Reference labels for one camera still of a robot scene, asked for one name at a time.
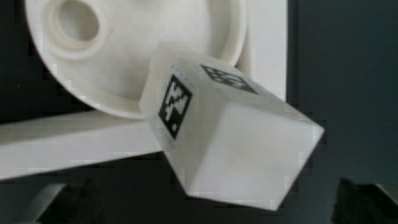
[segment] white cube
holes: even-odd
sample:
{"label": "white cube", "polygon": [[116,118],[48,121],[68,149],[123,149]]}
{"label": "white cube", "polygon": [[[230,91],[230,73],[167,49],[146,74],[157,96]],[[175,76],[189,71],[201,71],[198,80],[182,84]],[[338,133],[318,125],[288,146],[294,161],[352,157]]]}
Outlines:
{"label": "white cube", "polygon": [[187,194],[276,210],[324,128],[183,44],[160,46],[150,70],[141,109]]}

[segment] cube face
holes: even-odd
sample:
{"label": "cube face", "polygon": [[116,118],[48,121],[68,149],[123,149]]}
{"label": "cube face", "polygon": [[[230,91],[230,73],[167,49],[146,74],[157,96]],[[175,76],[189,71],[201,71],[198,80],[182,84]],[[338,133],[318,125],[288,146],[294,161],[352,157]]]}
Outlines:
{"label": "cube face", "polygon": [[185,191],[276,210],[324,129],[235,68],[182,52],[155,56],[141,108]]}
{"label": "cube face", "polygon": [[189,194],[276,210],[324,130],[256,110],[228,104]]}

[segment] dark background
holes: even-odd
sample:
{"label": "dark background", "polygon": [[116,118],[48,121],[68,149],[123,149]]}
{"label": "dark background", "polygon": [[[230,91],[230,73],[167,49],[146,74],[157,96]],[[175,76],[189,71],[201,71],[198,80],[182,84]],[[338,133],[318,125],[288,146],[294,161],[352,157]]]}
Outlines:
{"label": "dark background", "polygon": [[[22,1],[0,2],[0,122],[89,110],[29,40]],[[91,177],[109,223],[329,223],[340,178],[398,183],[398,1],[290,0],[288,101],[327,128],[279,212],[185,197],[162,154],[0,182],[0,223],[43,186]]]}

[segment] black background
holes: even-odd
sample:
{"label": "black background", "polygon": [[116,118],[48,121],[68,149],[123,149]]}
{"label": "black background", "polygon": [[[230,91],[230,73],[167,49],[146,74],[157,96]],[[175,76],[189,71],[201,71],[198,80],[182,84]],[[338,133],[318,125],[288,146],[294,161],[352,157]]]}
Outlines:
{"label": "black background", "polygon": [[[0,121],[89,109],[45,71],[22,1],[0,3]],[[93,177],[109,223],[329,223],[342,177],[398,183],[398,1],[290,0],[288,101],[327,128],[279,212],[189,199],[162,154],[0,183],[0,223],[39,189]]]}

